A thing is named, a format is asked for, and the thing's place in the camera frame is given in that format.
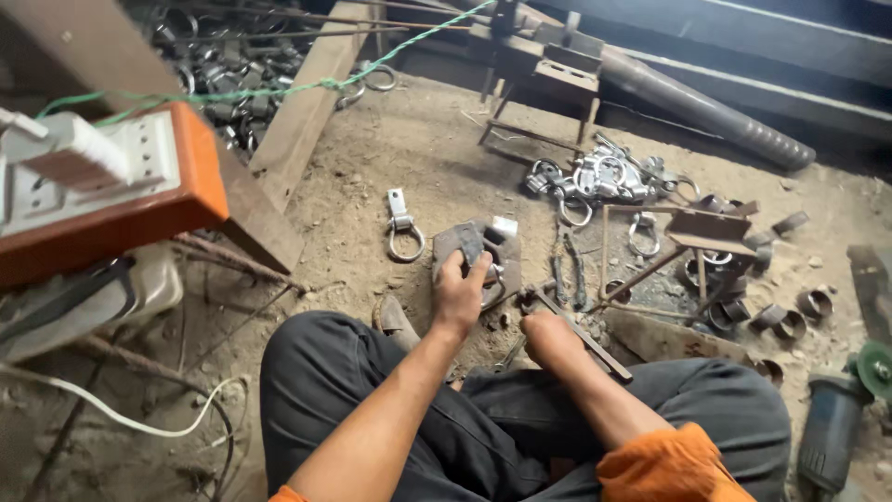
forearm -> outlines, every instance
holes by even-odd
[[[288,481],[312,502],[390,500],[463,337],[434,325]]]
[[[663,417],[616,383],[585,351],[574,351],[552,368],[607,449],[660,429]]]

dirt floor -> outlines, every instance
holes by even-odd
[[[528,164],[476,144],[483,128],[474,120],[485,120],[480,112],[475,93],[427,79],[405,77],[389,93],[367,92],[328,123],[286,211],[307,242],[293,274],[318,290],[303,298],[285,294],[237,330],[206,361],[195,364],[199,354],[237,328],[247,313],[266,304],[280,288],[212,264],[184,262],[184,307],[122,342],[176,367],[185,312],[186,369],[197,366],[188,376],[209,386],[230,376],[248,376],[251,392],[247,407],[237,388],[226,394],[225,406],[234,422],[247,409],[244,424],[235,435],[233,466],[239,468],[226,500],[265,497],[257,376],[266,340],[288,315],[330,309],[371,322],[376,300],[394,294],[416,330],[423,334],[428,328],[432,257],[428,250],[412,264],[388,258],[388,188],[403,189],[409,213],[427,236],[428,249],[433,235],[440,231],[475,216],[500,215],[519,222],[524,283],[549,277],[548,258],[556,234],[554,201],[524,195],[520,186]],[[521,105],[510,105],[503,120],[568,141],[576,134],[577,122]],[[874,178],[819,164],[798,173],[792,181],[782,181],[769,172],[628,132],[604,132],[638,157],[663,157],[667,169],[691,177],[703,194],[758,200],[762,212],[752,218],[755,230],[765,230],[796,211],[808,212],[811,221],[806,226],[775,244],[771,268],[763,278],[750,282],[745,303],[751,313],[770,303],[792,308],[799,291],[826,285],[837,291],[832,295],[836,312],[823,324],[810,323],[806,336],[792,347],[779,343],[770,332],[757,336],[740,329],[728,336],[755,356],[771,358],[783,367],[786,381],[780,392],[798,443],[809,404],[806,378],[810,368],[818,364],[841,367],[848,352],[857,351],[866,338],[846,249],[858,243],[892,246],[890,187]],[[488,143],[530,159],[551,157],[562,163],[567,158],[566,151],[526,138],[491,138]],[[608,266],[607,276],[628,279],[638,271],[625,246],[629,221],[621,215],[612,220],[607,250],[618,261]],[[660,217],[659,225],[665,225],[665,220]],[[585,253],[588,293],[593,296],[599,285],[600,232],[598,212],[592,223],[577,233],[577,243]],[[413,243],[402,236],[398,245],[408,251]],[[567,260],[565,263],[569,283],[572,270]],[[690,309],[696,294],[680,290],[669,270],[636,287],[632,302]],[[501,314],[509,316],[507,329],[497,322]],[[519,311],[510,303],[482,316],[458,357],[458,373],[502,358],[519,335],[519,318]],[[598,320],[597,315],[580,316],[580,321],[591,327],[597,327]],[[90,371],[84,359],[68,353],[40,358],[33,366],[77,382],[85,381]],[[74,400],[46,388],[9,381],[2,384],[7,387],[0,393],[0,419],[15,426],[2,428],[0,436],[6,437],[0,438],[0,444],[10,445],[5,452],[21,455],[0,460],[5,464],[0,476],[7,477],[0,498],[18,500]],[[158,427],[185,427],[196,413],[194,396],[113,365],[103,372],[96,394],[123,414]],[[864,414],[861,446],[852,469],[868,499],[878,501],[892,495],[892,438],[881,435],[879,418],[883,413],[874,405]],[[49,476],[50,490],[45,496],[53,500],[204,500],[204,495],[196,494],[196,487],[222,466],[225,446],[208,446],[222,431],[215,415],[183,439],[158,439],[110,425],[88,407]],[[789,494],[794,500],[801,499],[792,483]]]

pile of metal rings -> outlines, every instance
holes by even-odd
[[[605,202],[646,204],[669,197],[680,183],[694,189],[695,200],[690,202],[699,200],[697,184],[668,171],[662,158],[648,157],[639,162],[628,148],[621,148],[600,133],[595,138],[598,145],[574,161],[571,176],[564,176],[558,164],[550,159],[536,161],[526,176],[525,185],[534,194],[548,193],[556,198],[561,218],[567,224],[576,227],[588,224],[593,209]],[[567,214],[567,207],[583,208],[585,217],[575,221]]]
[[[307,30],[303,21],[275,12],[233,13],[229,9],[232,2],[217,0],[216,4],[220,7],[217,11],[213,2],[184,7],[140,4],[128,11],[188,95],[290,88],[314,40],[288,37]],[[280,1],[277,7],[300,4]],[[353,70],[361,71],[368,64],[359,62]],[[390,76],[389,83],[373,85],[360,80],[353,86],[355,90],[338,100],[336,108],[356,102],[366,85],[375,90],[395,87],[393,70],[382,65],[376,69],[379,71]],[[263,141],[282,100],[281,95],[250,96],[211,102],[203,105],[202,111],[227,148],[246,162]]]

wooden plank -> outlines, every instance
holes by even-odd
[[[375,18],[376,8],[375,5],[338,2],[331,16],[371,20]],[[366,25],[360,24],[359,27],[365,28]],[[327,22],[322,30],[355,28],[351,24]],[[293,85],[302,86],[326,77],[346,79],[366,36],[360,33],[351,37],[317,38]],[[251,159],[250,171],[264,172],[260,186],[278,211],[285,210],[294,188],[300,183],[338,96],[333,90],[313,88],[287,97]]]
[[[36,51],[59,64],[65,72],[59,79],[77,81],[69,93],[83,89],[182,92],[176,77],[167,72],[115,0],[0,0],[0,11],[28,34]],[[42,90],[65,92],[57,88]],[[114,95],[107,96],[104,104],[110,112],[134,105]],[[301,236],[220,140],[217,155],[230,212],[222,230],[258,262],[279,272],[291,271],[303,250]]]

large metal pipe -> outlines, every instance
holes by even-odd
[[[813,148],[653,70],[616,47],[604,46],[601,59],[602,78],[685,121],[763,155],[790,171],[814,161]]]

